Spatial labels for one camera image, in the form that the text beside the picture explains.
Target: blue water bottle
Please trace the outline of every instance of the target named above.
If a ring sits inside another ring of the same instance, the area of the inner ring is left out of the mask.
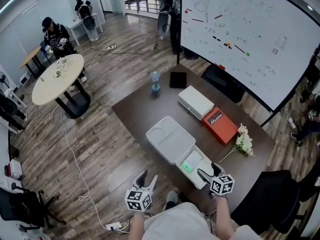
[[[150,76],[151,76],[151,80],[153,82],[152,91],[154,93],[157,93],[160,90],[160,85],[158,84],[160,74],[157,71],[153,71],[153,72],[151,72]]]

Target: round white table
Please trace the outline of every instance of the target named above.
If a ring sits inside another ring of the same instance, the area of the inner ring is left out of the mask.
[[[32,91],[32,102],[38,106],[48,104],[55,100],[65,111],[70,119],[81,117],[89,108],[91,99],[78,81],[78,76],[84,68],[84,57],[80,54],[66,56],[64,68],[60,70],[61,76],[54,78],[57,70],[57,62],[48,67],[35,83]],[[75,83],[80,93],[72,97],[67,92],[68,88]],[[64,94],[69,100],[67,104],[59,98]]]

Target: red book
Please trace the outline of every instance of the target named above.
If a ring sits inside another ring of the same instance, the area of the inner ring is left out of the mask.
[[[238,132],[238,127],[218,107],[206,114],[202,122],[224,145]]]

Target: black office chair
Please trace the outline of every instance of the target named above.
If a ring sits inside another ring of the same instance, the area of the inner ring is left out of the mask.
[[[305,202],[314,194],[320,192],[320,186],[315,186],[317,178],[320,176],[320,158],[315,162],[310,172],[299,182],[299,201]]]
[[[262,172],[231,218],[240,226],[250,226],[257,234],[268,230],[270,225],[285,234],[295,219],[303,219],[297,215],[299,191],[290,171]]]
[[[214,64],[211,64],[203,72],[201,78],[217,88],[234,103],[240,102],[245,94],[245,90],[234,81],[230,74]]]
[[[49,229],[53,226],[49,223],[49,218],[52,217],[57,222],[64,225],[67,223],[64,220],[56,218],[49,212],[49,206],[58,197],[54,196],[44,204],[41,194],[43,190],[39,191],[39,200],[35,192],[31,192],[25,188],[18,187],[15,183],[11,185],[12,190],[22,190],[23,193],[11,193],[0,188],[0,216],[4,221],[21,221],[34,226],[24,227],[20,225],[20,228],[27,232],[28,230],[37,230],[40,227],[45,226],[45,222]]]

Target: white shirt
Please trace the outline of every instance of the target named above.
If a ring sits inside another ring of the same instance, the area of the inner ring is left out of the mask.
[[[262,240],[249,226],[240,226],[232,240]],[[212,235],[203,215],[184,202],[144,222],[142,240],[219,240]]]

